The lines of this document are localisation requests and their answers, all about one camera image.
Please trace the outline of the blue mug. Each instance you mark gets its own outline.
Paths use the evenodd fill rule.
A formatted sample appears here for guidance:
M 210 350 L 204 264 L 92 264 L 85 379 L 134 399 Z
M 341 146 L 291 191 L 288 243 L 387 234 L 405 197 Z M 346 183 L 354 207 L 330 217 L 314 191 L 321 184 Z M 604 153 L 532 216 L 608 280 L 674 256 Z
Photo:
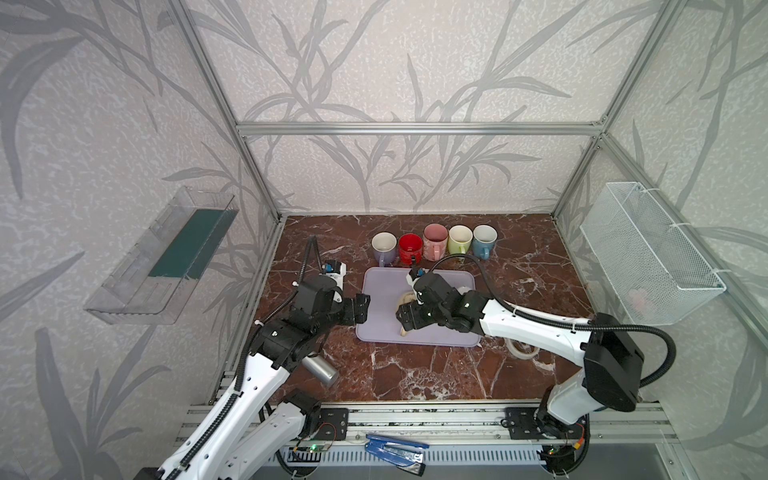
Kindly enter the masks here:
M 481 260 L 488 260 L 498 239 L 498 232 L 490 225 L 478 225 L 473 230 L 472 253 Z

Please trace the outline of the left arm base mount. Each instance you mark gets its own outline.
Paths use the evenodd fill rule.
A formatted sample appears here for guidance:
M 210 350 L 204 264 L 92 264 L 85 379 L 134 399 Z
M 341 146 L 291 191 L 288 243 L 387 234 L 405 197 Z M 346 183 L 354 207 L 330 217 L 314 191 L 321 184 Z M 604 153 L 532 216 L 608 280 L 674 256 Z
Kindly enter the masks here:
M 309 414 L 301 433 L 303 441 L 345 440 L 349 426 L 348 408 L 320 408 Z

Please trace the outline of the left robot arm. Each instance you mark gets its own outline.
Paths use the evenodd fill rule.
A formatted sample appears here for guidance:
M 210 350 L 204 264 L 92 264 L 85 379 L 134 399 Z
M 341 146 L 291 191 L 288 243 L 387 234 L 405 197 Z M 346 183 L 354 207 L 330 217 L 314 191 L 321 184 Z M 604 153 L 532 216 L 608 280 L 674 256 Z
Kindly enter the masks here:
M 159 467 L 140 479 L 249 479 L 281 447 L 319 427 L 320 403 L 292 392 L 276 410 L 259 415 L 274 393 L 336 326 L 367 319 L 370 298 L 343 294 L 341 273 L 297 283 L 292 294 L 260 320 L 241 353 L 235 377 L 198 428 Z

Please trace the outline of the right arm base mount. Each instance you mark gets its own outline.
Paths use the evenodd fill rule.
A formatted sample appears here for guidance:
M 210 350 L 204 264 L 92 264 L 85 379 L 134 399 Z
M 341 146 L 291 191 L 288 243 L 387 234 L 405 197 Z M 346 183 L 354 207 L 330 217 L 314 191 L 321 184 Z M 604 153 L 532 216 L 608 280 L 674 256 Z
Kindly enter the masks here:
M 512 440 L 542 440 L 576 442 L 589 430 L 587 415 L 575 423 L 566 424 L 550 415 L 541 406 L 509 406 L 504 409 L 501 425 Z

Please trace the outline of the red mug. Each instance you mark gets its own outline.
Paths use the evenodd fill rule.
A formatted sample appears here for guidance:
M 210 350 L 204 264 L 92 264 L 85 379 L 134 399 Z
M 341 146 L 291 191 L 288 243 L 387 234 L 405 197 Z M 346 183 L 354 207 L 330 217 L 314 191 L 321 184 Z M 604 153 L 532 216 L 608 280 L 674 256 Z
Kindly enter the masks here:
M 402 235 L 398 240 L 398 251 L 401 262 L 407 266 L 418 264 L 422 259 L 423 241 L 414 233 Z

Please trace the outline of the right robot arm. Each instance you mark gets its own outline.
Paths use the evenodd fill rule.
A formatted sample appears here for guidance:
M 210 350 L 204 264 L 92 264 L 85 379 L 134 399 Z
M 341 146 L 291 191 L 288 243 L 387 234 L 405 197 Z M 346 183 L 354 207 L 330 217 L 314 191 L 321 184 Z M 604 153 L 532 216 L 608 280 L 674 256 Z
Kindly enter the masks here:
M 536 411 L 540 429 L 552 432 L 576 424 L 600 409 L 632 412 L 641 388 L 662 378 L 677 357 L 674 339 L 652 326 L 627 325 L 598 313 L 591 318 L 559 317 L 513 305 L 476 290 L 460 291 L 435 271 L 406 276 L 413 300 L 398 306 L 405 331 L 439 325 L 461 333 L 518 341 L 554 353 L 577 372 L 547 390 Z M 652 373 L 642 373 L 645 356 L 635 333 L 661 339 L 666 354 Z

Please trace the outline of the purple mug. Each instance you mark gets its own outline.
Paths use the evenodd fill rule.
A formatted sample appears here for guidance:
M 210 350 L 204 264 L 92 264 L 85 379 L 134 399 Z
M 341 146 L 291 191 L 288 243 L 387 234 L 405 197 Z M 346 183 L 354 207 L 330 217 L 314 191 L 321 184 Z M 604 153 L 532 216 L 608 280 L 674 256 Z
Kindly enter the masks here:
M 373 236 L 371 246 L 374 258 L 379 267 L 388 267 L 395 264 L 398 259 L 398 240 L 390 232 L 380 232 Z

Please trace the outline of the light green mug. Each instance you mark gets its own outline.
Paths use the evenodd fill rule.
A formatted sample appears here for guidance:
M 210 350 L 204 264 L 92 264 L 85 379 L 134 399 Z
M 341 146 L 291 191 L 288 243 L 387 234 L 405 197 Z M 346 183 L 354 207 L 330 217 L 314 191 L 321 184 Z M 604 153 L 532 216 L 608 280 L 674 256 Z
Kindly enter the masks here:
M 465 225 L 455 225 L 448 230 L 447 252 L 450 255 L 467 254 L 473 241 L 472 230 Z

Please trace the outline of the pink patterned mug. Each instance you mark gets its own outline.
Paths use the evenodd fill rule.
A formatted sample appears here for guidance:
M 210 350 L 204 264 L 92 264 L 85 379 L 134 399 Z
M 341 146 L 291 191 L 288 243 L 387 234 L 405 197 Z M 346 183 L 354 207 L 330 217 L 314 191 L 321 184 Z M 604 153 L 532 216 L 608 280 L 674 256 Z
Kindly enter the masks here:
M 445 226 L 437 223 L 426 226 L 423 231 L 423 258 L 431 262 L 442 259 L 447 250 L 448 238 L 449 232 Z

